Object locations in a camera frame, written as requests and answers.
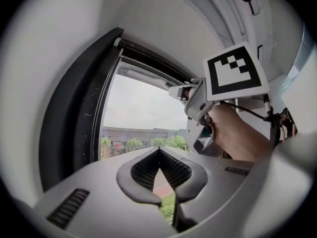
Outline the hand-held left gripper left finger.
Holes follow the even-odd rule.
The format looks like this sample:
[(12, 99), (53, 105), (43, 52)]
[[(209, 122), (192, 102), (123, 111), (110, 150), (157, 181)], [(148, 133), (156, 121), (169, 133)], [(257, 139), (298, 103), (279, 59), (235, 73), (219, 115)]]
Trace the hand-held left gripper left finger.
[(116, 173), (117, 184), (137, 203), (161, 205), (161, 198), (153, 193), (159, 168), (160, 149), (156, 147), (124, 163)]

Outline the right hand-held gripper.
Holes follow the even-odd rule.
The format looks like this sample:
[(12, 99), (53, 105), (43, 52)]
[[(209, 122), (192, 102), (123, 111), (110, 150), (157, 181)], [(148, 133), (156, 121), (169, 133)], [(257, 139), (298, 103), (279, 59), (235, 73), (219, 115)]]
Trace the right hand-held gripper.
[[(208, 114), (213, 106), (227, 104), (237, 113), (236, 104), (229, 100), (269, 93), (264, 70), (246, 42), (205, 58), (203, 64), (204, 77), (169, 88), (169, 96), (184, 104), (185, 114), (202, 126), (202, 132), (191, 136), (193, 146), (201, 151), (211, 144), (220, 147), (215, 142), (215, 128)], [(229, 152), (220, 148), (229, 155), (263, 155), (269, 151), (269, 140), (247, 122), (243, 121), (239, 133), (241, 139)]]

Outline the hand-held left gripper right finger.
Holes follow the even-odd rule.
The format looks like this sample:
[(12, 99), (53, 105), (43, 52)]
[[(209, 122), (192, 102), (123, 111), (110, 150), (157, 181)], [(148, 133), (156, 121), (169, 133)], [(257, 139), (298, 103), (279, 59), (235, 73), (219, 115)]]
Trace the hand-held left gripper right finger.
[(208, 182), (206, 170), (171, 150), (159, 148), (159, 168), (175, 192), (176, 203), (195, 199)]

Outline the person's right hand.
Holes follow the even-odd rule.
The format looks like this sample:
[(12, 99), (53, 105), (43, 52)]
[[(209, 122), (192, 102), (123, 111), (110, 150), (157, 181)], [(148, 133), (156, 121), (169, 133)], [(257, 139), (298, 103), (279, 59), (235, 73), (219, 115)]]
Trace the person's right hand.
[(243, 125), (243, 121), (227, 104), (213, 106), (208, 114), (215, 128), (216, 144), (229, 152), (234, 144), (241, 139), (239, 128)]

